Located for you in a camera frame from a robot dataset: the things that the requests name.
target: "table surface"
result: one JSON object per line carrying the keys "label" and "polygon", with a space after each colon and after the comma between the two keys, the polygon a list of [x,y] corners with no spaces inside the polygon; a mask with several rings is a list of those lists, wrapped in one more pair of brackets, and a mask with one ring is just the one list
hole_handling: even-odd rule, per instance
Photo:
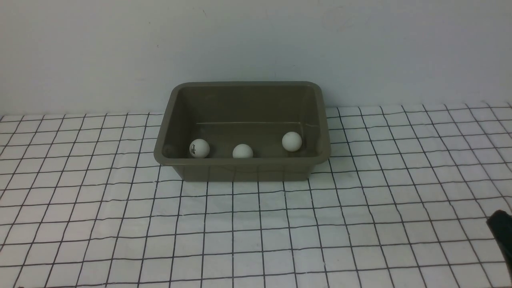
{"label": "table surface", "polygon": [[304,182],[182,182],[162,114],[0,120],[0,287],[509,286],[510,104],[328,108]]}

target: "plastic bin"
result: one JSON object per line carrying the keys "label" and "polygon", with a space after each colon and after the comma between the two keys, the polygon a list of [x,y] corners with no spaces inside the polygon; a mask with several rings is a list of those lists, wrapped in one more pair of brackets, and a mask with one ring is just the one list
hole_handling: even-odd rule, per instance
{"label": "plastic bin", "polygon": [[[302,147],[286,151],[284,134],[299,133]],[[207,158],[193,158],[197,138],[210,144]],[[254,158],[232,158],[241,143]],[[331,154],[320,87],[311,82],[203,82],[173,89],[154,156],[185,181],[299,181]]]}

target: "white grid mat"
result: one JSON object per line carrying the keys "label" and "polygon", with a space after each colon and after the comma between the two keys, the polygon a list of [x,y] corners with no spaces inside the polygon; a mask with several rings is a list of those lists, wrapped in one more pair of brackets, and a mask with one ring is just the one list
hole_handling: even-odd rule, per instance
{"label": "white grid mat", "polygon": [[0,287],[510,285],[509,104],[327,112],[332,157],[284,183],[180,181],[161,114],[4,116]]}

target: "white wall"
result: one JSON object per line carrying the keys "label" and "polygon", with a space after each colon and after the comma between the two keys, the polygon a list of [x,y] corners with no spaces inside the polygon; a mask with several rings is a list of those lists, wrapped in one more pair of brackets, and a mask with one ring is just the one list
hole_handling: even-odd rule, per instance
{"label": "white wall", "polygon": [[512,100],[512,1],[0,1],[0,114],[162,111],[194,80],[310,80],[330,106]]}

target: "ping pong ball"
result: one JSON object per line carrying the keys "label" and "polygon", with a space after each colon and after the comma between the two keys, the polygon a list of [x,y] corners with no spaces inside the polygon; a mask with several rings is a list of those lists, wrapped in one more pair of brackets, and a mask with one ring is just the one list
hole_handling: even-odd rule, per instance
{"label": "ping pong ball", "polygon": [[196,139],[190,143],[188,151],[194,158],[204,158],[210,153],[210,145],[203,139]]}
{"label": "ping pong ball", "polygon": [[302,146],[302,138],[297,132],[288,132],[281,141],[283,148],[288,152],[295,152]]}
{"label": "ping pong ball", "polygon": [[252,149],[247,144],[239,144],[233,149],[233,158],[252,158]]}

